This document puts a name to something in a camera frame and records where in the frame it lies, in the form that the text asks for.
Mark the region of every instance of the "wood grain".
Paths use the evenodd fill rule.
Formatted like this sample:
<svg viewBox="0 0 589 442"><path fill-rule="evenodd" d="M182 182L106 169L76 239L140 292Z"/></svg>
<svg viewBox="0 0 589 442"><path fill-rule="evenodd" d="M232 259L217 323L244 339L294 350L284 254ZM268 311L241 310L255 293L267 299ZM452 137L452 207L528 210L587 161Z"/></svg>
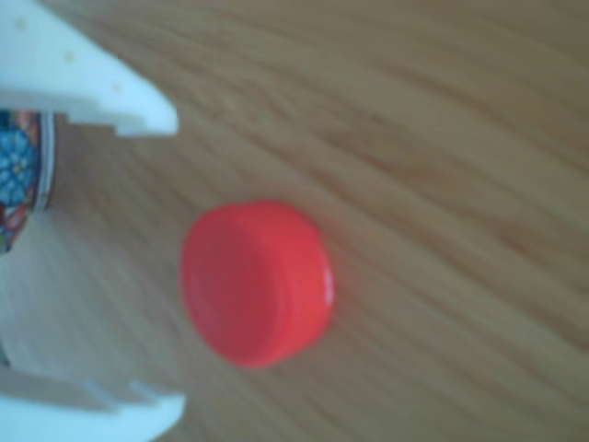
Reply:
<svg viewBox="0 0 589 442"><path fill-rule="evenodd" d="M45 3L182 131L60 124L53 208L0 261L15 366L184 389L166 441L586 440L586 2ZM196 217L258 198L318 223L339 297L249 372L192 331L177 264Z"/></svg>

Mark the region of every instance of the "table surface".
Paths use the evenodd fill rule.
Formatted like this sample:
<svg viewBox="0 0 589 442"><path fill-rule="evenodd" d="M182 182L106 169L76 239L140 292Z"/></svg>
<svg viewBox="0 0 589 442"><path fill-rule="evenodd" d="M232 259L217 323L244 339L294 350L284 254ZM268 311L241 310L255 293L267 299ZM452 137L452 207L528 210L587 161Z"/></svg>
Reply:
<svg viewBox="0 0 589 442"><path fill-rule="evenodd" d="M186 390L169 442L586 440L586 1L45 3L182 128L60 122L52 210L0 261L15 366ZM200 214L259 198L320 226L338 300L317 345L244 371L177 267Z"/></svg>

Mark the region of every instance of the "red bottle cap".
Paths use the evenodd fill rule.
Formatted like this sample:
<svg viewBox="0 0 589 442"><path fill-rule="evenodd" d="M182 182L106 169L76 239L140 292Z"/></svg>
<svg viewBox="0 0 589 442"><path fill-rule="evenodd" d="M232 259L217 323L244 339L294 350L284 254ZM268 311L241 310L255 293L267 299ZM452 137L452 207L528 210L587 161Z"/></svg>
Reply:
<svg viewBox="0 0 589 442"><path fill-rule="evenodd" d="M197 330L239 366L274 364L311 344L334 298L318 230L279 203L202 216L184 243L181 280Z"/></svg>

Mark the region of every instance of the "white plastic object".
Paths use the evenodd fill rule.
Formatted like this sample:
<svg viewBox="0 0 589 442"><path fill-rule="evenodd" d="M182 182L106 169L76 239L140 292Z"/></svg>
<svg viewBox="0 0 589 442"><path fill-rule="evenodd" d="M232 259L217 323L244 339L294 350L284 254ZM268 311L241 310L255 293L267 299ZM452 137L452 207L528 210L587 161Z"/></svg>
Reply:
<svg viewBox="0 0 589 442"><path fill-rule="evenodd" d="M148 442L179 420L185 401L139 381L75 385L0 367L0 440Z"/></svg>
<svg viewBox="0 0 589 442"><path fill-rule="evenodd" d="M119 136L173 135L171 102L34 0L0 0L0 109L58 111Z"/></svg>

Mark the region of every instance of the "blue flower design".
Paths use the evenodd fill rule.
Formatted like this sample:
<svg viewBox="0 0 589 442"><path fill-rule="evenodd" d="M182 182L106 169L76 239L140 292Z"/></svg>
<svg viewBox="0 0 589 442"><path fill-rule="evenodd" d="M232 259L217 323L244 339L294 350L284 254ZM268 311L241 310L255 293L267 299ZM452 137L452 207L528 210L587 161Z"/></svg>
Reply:
<svg viewBox="0 0 589 442"><path fill-rule="evenodd" d="M37 176L38 151L19 129L0 132L0 204L13 207L27 200Z"/></svg>

